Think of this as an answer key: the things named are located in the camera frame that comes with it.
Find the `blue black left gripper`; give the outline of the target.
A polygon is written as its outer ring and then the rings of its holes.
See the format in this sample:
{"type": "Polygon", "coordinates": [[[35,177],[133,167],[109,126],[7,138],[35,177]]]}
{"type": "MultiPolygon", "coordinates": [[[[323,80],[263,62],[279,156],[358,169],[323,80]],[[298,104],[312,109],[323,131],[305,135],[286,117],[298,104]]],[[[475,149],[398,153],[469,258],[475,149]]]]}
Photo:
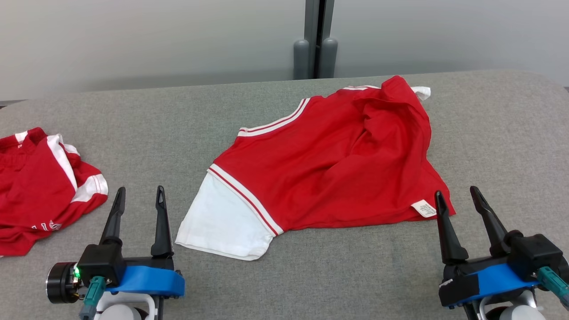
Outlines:
{"type": "MultiPolygon", "coordinates": [[[[101,235],[100,245],[122,245],[120,222],[124,214],[126,188],[116,192],[112,208],[101,235]]],[[[169,225],[165,190],[158,186],[155,208],[157,212],[155,242],[151,246],[152,257],[132,257],[125,260],[126,270],[120,285],[107,288],[110,293],[139,293],[151,296],[185,296],[185,279],[173,263],[172,235],[169,225]]]]}

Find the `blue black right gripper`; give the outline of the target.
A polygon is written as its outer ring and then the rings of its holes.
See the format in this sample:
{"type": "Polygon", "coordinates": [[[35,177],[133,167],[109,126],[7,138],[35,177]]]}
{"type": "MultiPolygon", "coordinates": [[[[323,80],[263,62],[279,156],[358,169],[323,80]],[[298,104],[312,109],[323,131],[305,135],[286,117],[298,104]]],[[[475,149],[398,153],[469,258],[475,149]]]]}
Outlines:
{"type": "Polygon", "coordinates": [[[525,304],[537,308],[535,281],[521,280],[506,263],[506,229],[480,189],[470,187],[476,211],[481,215],[490,241],[490,255],[468,260],[450,221],[449,206],[441,191],[435,193],[441,259],[445,265],[438,295],[444,308],[484,309],[490,304],[525,304]]]}

